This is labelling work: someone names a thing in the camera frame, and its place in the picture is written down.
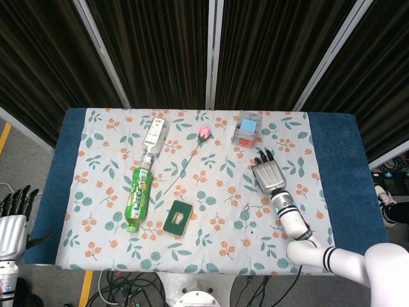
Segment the plastic bottle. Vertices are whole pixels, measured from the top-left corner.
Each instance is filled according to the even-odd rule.
[[[158,154],[164,142],[168,125],[165,119],[154,117],[144,139],[143,156],[132,174],[132,187],[129,194],[125,219],[128,232],[136,232],[148,213],[149,193],[153,180],[150,171],[153,156]]]

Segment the sneaker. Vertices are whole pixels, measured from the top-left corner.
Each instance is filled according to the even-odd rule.
[[[385,213],[385,208],[393,206],[396,203],[396,201],[394,201],[390,193],[385,191],[380,185],[375,186],[375,191],[378,197],[379,207],[381,208],[382,211],[383,223],[385,227],[390,228],[395,226],[396,222],[389,219],[389,217]]]

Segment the bottle cap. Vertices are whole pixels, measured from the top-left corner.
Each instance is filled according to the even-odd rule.
[[[128,232],[137,232],[138,229],[139,229],[139,225],[138,226],[128,226],[127,227]]]

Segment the pink rose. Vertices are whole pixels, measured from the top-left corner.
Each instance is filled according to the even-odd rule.
[[[199,139],[200,142],[204,142],[210,137],[210,134],[212,134],[210,132],[210,129],[208,127],[203,126],[197,132],[197,138]]]

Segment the green sponge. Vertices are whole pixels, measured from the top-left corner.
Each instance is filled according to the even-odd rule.
[[[192,205],[175,200],[167,216],[164,231],[182,237],[185,234],[192,211]]]

